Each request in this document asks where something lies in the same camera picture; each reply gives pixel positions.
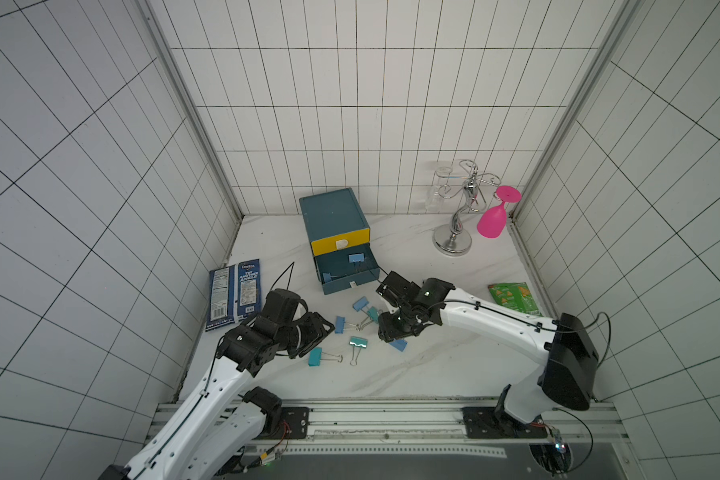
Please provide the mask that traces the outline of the blue binder clip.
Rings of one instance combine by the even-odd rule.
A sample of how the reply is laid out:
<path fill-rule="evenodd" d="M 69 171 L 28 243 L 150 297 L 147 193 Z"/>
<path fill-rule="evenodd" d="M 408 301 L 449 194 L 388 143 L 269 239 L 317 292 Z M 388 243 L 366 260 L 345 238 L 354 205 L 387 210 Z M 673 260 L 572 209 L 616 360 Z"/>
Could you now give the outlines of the blue binder clip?
<path fill-rule="evenodd" d="M 323 283 L 324 283 L 324 284 L 331 283 L 331 282 L 337 281 L 337 280 L 342 279 L 342 278 L 343 278 L 342 275 L 333 275 L 333 274 L 330 274 L 330 273 L 323 273 L 323 274 L 322 274 L 322 280 L 323 280 Z"/>
<path fill-rule="evenodd" d="M 349 263 L 353 266 L 354 272 L 359 273 L 365 268 L 365 255 L 363 253 L 350 254 Z"/>
<path fill-rule="evenodd" d="M 397 349 L 398 351 L 403 352 L 407 346 L 407 342 L 404 339 L 399 339 L 390 342 L 389 345 Z"/>
<path fill-rule="evenodd" d="M 361 331 L 363 329 L 362 324 L 348 322 L 346 318 L 342 316 L 337 316 L 334 324 L 336 334 L 344 334 L 349 331 Z"/>
<path fill-rule="evenodd" d="M 357 312 L 366 312 L 369 309 L 369 301 L 366 297 L 361 297 L 352 304 L 352 308 Z"/>

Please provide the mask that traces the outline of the blue binder clip bottom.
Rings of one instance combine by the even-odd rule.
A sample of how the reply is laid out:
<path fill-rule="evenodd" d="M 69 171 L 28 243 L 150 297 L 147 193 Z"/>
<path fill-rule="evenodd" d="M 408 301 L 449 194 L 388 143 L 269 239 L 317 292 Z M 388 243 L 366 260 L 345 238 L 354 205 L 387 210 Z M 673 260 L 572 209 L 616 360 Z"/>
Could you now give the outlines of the blue binder clip bottom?
<path fill-rule="evenodd" d="M 407 342 L 404 339 L 399 339 L 390 342 L 389 345 L 397 349 L 398 351 L 403 352 L 407 346 Z"/>

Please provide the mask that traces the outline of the blue binder clip top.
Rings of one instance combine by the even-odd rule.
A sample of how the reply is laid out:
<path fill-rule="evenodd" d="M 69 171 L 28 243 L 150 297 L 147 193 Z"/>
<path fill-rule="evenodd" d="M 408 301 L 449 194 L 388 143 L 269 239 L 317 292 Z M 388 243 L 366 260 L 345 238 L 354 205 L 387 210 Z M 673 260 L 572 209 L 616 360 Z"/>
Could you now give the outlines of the blue binder clip top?
<path fill-rule="evenodd" d="M 342 275 L 333 275 L 333 274 L 330 274 L 330 273 L 323 273 L 323 274 L 322 274 L 322 280 L 323 280 L 323 283 L 324 283 L 324 284 L 331 283 L 331 282 L 337 281 L 337 280 L 342 279 L 342 278 L 343 278 Z"/>

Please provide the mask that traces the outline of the teal drawer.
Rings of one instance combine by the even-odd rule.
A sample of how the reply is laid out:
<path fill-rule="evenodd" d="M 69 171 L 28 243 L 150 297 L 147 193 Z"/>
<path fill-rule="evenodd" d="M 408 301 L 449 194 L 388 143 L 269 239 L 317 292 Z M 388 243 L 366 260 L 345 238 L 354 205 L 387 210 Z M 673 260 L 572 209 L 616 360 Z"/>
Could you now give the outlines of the teal drawer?
<path fill-rule="evenodd" d="M 355 253 L 363 253 L 365 255 L 365 268 L 359 273 L 354 272 L 354 268 L 348 260 L 348 256 Z M 375 282 L 379 279 L 381 272 L 381 268 L 379 267 L 369 244 L 358 245 L 333 253 L 315 256 L 313 260 L 317 278 L 325 295 L 356 288 L 357 286 L 366 283 Z M 342 275 L 343 278 L 324 284 L 322 280 L 323 273 Z"/>

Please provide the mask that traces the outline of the yellow top drawer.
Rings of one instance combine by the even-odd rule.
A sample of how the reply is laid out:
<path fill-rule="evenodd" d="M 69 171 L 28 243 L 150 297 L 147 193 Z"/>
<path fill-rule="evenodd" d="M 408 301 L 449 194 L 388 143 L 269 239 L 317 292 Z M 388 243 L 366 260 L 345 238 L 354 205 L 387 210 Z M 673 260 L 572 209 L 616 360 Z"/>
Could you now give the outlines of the yellow top drawer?
<path fill-rule="evenodd" d="M 370 242 L 368 227 L 310 241 L 314 256 L 321 256 Z"/>

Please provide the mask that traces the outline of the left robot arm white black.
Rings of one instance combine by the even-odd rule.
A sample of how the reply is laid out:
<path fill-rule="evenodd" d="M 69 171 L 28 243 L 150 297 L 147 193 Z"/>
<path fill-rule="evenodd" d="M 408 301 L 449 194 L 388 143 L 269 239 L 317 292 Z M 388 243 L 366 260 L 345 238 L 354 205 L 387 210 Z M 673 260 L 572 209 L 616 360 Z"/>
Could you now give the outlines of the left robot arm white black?
<path fill-rule="evenodd" d="M 282 401 L 248 386 L 278 354 L 302 358 L 334 325 L 296 293 L 274 289 L 261 310 L 228 330 L 206 373 L 172 418 L 126 465 L 104 479 L 210 479 L 233 455 L 280 427 Z"/>

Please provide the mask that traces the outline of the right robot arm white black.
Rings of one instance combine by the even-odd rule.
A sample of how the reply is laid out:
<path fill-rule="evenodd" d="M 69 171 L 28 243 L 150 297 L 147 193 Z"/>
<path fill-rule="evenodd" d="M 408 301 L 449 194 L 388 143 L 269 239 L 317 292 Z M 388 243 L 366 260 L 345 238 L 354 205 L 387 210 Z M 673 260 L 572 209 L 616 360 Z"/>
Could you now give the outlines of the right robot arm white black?
<path fill-rule="evenodd" d="M 386 343 L 417 337 L 430 326 L 449 326 L 485 336 L 535 362 L 533 372 L 502 390 L 495 406 L 465 410 L 469 437 L 543 438 L 543 413 L 556 407 L 589 409 L 600 356 L 577 317 L 522 314 L 450 282 L 429 278 L 417 285 L 395 271 L 376 292 L 388 307 L 378 320 L 378 336 Z"/>

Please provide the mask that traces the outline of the teal binder clip front left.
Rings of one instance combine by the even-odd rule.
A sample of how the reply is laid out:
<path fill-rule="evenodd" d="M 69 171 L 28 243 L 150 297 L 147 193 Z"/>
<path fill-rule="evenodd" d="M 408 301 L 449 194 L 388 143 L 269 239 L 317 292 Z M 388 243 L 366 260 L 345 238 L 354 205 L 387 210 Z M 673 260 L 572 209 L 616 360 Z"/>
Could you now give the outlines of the teal binder clip front left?
<path fill-rule="evenodd" d="M 309 367 L 319 367 L 326 362 L 342 363 L 343 356 L 325 352 L 321 347 L 315 347 L 308 356 Z"/>

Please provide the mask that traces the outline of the teal shiny binder clip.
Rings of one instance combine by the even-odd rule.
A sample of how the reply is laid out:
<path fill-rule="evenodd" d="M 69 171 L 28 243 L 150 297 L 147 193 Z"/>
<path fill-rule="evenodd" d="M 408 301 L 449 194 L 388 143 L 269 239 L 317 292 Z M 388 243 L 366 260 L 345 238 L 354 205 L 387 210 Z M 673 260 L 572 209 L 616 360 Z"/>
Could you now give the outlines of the teal shiny binder clip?
<path fill-rule="evenodd" d="M 349 345 L 351 346 L 350 365 L 356 366 L 361 352 L 368 348 L 368 340 L 357 336 L 351 336 Z"/>

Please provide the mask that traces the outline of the teal drawer cabinet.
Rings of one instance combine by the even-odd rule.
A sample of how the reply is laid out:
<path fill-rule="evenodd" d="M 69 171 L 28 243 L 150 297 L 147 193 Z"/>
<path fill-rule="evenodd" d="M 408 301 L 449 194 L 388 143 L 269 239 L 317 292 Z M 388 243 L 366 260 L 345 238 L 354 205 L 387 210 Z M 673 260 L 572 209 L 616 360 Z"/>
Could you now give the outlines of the teal drawer cabinet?
<path fill-rule="evenodd" d="M 311 240 L 370 226 L 350 188 L 315 194 L 299 199 L 309 243 Z"/>

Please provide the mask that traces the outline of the silver glass rack stand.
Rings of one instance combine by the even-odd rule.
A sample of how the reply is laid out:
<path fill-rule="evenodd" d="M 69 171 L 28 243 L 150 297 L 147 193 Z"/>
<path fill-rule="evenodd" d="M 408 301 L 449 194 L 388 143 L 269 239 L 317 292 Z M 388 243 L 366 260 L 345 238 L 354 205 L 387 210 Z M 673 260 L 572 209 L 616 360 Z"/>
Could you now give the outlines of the silver glass rack stand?
<path fill-rule="evenodd" d="M 432 241 L 436 249 L 451 257 L 466 255 L 472 246 L 472 237 L 465 229 L 464 217 L 483 213 L 489 201 L 482 187 L 499 187 L 501 179 L 493 173 L 482 173 L 474 160 L 460 159 L 458 169 L 452 167 L 449 181 L 450 195 L 446 201 L 454 201 L 456 209 L 449 221 L 436 228 Z"/>

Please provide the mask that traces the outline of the green snack packet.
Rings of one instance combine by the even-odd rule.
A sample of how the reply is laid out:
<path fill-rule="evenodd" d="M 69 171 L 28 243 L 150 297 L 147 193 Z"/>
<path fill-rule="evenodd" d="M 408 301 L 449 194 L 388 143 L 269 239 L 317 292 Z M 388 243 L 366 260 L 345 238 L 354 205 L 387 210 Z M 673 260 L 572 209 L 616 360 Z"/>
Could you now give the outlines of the green snack packet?
<path fill-rule="evenodd" d="M 488 290 L 497 305 L 532 316 L 542 315 L 525 282 L 495 283 L 489 285 Z"/>

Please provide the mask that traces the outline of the clear glass on rack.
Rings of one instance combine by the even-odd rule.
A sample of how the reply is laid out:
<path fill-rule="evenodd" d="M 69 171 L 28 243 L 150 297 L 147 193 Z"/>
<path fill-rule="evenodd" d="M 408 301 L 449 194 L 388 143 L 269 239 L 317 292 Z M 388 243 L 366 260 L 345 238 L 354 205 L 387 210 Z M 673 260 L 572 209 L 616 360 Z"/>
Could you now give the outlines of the clear glass on rack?
<path fill-rule="evenodd" d="M 434 180 L 425 202 L 425 211 L 427 213 L 438 213 L 445 199 L 449 197 L 451 174 L 452 167 L 450 165 L 440 166 L 435 170 Z"/>

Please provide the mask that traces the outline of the magenta plastic wine glass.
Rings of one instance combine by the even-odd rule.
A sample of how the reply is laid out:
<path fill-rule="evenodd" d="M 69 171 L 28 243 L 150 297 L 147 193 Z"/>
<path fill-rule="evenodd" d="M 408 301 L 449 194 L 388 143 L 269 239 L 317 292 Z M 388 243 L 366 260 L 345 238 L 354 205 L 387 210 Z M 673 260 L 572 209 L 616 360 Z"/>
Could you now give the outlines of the magenta plastic wine glass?
<path fill-rule="evenodd" d="M 488 239 L 496 239 L 504 231 L 508 221 L 506 206 L 517 204 L 522 199 L 521 192 L 511 186 L 499 186 L 496 196 L 501 203 L 488 209 L 477 224 L 478 233 Z"/>

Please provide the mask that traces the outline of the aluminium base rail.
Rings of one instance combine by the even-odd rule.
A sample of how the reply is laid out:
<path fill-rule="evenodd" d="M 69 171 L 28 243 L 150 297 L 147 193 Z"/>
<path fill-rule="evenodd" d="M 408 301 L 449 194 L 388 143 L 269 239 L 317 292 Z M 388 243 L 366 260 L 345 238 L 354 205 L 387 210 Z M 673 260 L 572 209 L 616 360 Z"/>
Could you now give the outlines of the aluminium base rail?
<path fill-rule="evenodd" d="M 288 435 L 259 436 L 241 448 L 269 461 L 295 455 L 449 455 L 505 460 L 512 448 L 560 438 L 576 460 L 625 448 L 628 436 L 609 403 L 584 412 L 553 410 L 530 427 L 500 433 L 491 427 L 496 401 L 485 398 L 414 400 L 290 400 L 283 404 Z"/>

